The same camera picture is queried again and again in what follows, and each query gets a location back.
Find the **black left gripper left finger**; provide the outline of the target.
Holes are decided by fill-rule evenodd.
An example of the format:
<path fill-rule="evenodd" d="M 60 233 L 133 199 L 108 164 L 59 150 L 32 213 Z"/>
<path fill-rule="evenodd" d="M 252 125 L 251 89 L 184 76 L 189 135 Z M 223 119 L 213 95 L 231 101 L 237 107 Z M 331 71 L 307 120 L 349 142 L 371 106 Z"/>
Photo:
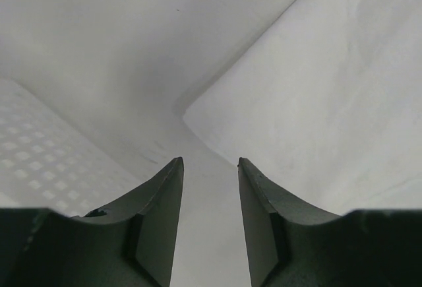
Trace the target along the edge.
<path fill-rule="evenodd" d="M 85 216 L 48 208 L 1 210 L 2 286 L 168 286 L 184 165 Z"/>

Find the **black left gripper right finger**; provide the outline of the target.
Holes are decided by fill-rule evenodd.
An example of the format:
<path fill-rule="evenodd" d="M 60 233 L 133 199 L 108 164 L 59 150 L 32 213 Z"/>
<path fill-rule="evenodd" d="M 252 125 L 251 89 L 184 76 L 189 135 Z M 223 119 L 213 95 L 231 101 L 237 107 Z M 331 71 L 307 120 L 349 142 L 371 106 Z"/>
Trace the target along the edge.
<path fill-rule="evenodd" d="M 421 211 L 337 215 L 238 163 L 253 286 L 420 286 Z"/>

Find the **white t shirt robot print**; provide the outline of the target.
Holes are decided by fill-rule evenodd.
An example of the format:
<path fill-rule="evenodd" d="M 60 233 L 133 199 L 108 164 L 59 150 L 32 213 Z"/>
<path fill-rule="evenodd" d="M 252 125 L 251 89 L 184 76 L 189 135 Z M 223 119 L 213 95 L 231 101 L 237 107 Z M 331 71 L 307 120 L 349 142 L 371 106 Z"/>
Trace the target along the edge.
<path fill-rule="evenodd" d="M 183 114 L 218 155 L 183 227 L 191 286 L 249 286 L 237 163 L 320 208 L 421 206 L 421 0 L 195 0 L 219 76 Z"/>

